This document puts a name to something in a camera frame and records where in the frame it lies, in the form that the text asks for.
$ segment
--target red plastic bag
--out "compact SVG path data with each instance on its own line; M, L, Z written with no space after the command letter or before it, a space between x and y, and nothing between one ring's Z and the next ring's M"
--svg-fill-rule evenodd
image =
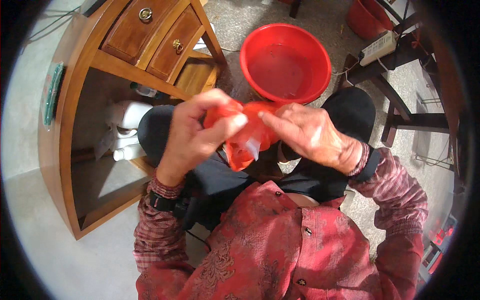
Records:
M220 118L229 117L243 113L248 117L248 123L233 137L225 141L225 152L227 154L230 168L235 172L241 171L256 158L252 153L265 151L272 144L278 141L277 135L258 118L260 111L275 113L281 104L254 101L242 104L231 100L225 106L211 108L207 111L204 120L204 127L210 128Z

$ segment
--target red patterned shirt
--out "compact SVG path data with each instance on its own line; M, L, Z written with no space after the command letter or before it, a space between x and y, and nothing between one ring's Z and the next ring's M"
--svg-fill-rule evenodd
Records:
M211 252L194 269L186 263L180 221L152 209L147 196L134 233L139 299L413 298L427 196L397 157L379 152L374 176L349 183L380 206L374 223L386 238L374 262L368 240L332 205L339 201L300 208L269 181L235 199L207 239ZM153 178L150 190L176 197L181 187L166 191Z

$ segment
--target black strap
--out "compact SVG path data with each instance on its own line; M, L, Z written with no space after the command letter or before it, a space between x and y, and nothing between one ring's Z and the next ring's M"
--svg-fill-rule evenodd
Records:
M150 206L162 212L171 212L175 209L177 202L172 199L165 199L154 191L150 191Z
M372 146L368 145L370 148L369 157L365 167L363 167L362 171L357 175L353 176L351 179L358 182L364 182L369 180L377 170L378 163L380 162L380 152L377 149L374 149Z

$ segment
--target hand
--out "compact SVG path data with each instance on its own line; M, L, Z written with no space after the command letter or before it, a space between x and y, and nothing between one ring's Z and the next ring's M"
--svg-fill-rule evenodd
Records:
M161 183L179 184L188 171L207 160L226 139L245 126L248 119L241 113L221 118L208 129L199 123L207 109L226 105L230 100L223 91L213 89L175 107L167 146L156 171Z
M339 132L323 108L292 103L282 106L275 115L260 112L259 117L302 157L345 175L360 161L361 143Z

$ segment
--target brass drawer pull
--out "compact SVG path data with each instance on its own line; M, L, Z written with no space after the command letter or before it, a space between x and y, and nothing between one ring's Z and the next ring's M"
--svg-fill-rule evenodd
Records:
M177 54L181 54L183 51L183 44L180 42L179 39L173 41L173 47L177 50Z
M144 21L150 19L152 17L152 14L153 11L150 8L143 8L138 13L138 17L140 18L140 20Z

